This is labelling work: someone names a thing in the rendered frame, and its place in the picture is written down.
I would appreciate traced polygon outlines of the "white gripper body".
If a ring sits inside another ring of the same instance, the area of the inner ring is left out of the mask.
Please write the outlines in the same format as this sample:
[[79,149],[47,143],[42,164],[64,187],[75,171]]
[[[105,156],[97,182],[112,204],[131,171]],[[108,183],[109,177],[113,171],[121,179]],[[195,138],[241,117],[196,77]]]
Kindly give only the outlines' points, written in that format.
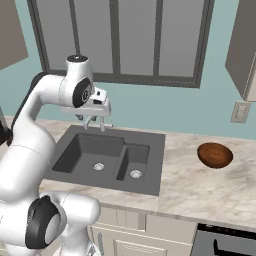
[[61,110],[75,115],[107,117],[111,115],[111,103],[109,99],[106,99],[102,105],[82,106],[80,108],[61,107]]

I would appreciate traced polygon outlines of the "dark grey double sink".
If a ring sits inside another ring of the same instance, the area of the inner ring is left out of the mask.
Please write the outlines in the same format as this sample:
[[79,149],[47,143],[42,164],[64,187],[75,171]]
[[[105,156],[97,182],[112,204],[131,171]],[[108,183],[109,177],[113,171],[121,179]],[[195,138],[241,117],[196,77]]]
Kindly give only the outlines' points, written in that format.
[[48,180],[157,196],[163,134],[72,125],[57,142]]

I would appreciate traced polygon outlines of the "brown wooden bowl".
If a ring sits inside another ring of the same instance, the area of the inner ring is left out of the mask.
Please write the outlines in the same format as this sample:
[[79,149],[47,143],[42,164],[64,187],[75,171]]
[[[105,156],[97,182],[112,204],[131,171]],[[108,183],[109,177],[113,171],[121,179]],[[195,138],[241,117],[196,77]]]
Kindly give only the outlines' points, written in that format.
[[199,160],[206,166],[214,169],[224,168],[233,160],[232,151],[226,146],[207,142],[197,148]]

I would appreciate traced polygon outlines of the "silver tap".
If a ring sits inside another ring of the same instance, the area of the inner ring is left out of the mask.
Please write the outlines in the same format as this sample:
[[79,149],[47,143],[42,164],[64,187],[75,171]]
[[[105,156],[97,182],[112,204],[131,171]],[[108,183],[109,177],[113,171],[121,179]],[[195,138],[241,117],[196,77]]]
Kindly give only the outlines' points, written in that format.
[[[89,124],[92,122],[91,117],[92,116],[89,116],[85,121],[83,121],[83,126],[84,126],[85,130],[88,129]],[[113,127],[113,124],[106,124],[104,120],[105,120],[104,117],[100,116],[99,128],[102,132],[104,132],[106,128],[112,128]]]

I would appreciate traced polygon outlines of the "grey framed window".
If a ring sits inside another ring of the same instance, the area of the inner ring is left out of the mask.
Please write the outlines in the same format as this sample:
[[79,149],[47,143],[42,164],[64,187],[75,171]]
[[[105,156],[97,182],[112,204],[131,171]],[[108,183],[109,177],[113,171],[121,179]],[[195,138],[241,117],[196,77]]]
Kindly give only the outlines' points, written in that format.
[[42,70],[89,58],[96,82],[198,88],[215,0],[27,0]]

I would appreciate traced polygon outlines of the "cream drawer front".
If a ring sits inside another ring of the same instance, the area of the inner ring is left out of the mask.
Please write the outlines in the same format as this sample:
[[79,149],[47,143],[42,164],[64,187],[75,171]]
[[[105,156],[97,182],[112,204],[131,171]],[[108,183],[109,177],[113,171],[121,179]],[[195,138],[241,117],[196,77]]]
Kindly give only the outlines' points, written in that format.
[[146,234],[155,238],[191,244],[196,232],[196,223],[148,215]]
[[97,224],[145,231],[146,219],[147,215],[144,213],[102,207]]

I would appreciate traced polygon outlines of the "cream cupboard door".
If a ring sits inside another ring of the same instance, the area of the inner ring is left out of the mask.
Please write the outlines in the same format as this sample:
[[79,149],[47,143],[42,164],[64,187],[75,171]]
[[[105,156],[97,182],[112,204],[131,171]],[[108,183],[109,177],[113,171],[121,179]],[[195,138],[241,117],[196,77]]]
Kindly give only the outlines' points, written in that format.
[[91,226],[91,236],[98,245],[102,233],[105,256],[190,256],[192,245],[152,238],[114,228]]

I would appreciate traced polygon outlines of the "grey dishwasher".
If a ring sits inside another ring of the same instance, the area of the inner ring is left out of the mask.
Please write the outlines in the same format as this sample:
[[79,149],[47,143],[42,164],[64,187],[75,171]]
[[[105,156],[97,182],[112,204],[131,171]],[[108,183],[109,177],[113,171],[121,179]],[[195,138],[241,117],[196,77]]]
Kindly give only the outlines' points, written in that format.
[[256,233],[199,223],[191,256],[256,256]]

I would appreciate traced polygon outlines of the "grey wall cupboard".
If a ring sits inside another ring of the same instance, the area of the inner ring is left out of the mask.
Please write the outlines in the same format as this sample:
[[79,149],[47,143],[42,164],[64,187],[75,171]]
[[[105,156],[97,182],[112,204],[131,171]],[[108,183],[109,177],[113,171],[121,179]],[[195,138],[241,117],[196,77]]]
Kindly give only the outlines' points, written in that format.
[[0,0],[0,70],[27,57],[15,0]]
[[225,67],[240,96],[256,102],[256,0],[239,0]]

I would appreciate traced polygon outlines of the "beige wall socket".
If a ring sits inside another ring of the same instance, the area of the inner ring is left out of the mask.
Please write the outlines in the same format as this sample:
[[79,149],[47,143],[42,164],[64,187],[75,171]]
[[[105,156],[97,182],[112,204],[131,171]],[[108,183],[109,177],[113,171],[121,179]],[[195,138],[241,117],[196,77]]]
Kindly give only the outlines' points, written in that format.
[[251,103],[246,101],[236,101],[231,116],[232,123],[245,123],[250,111]]

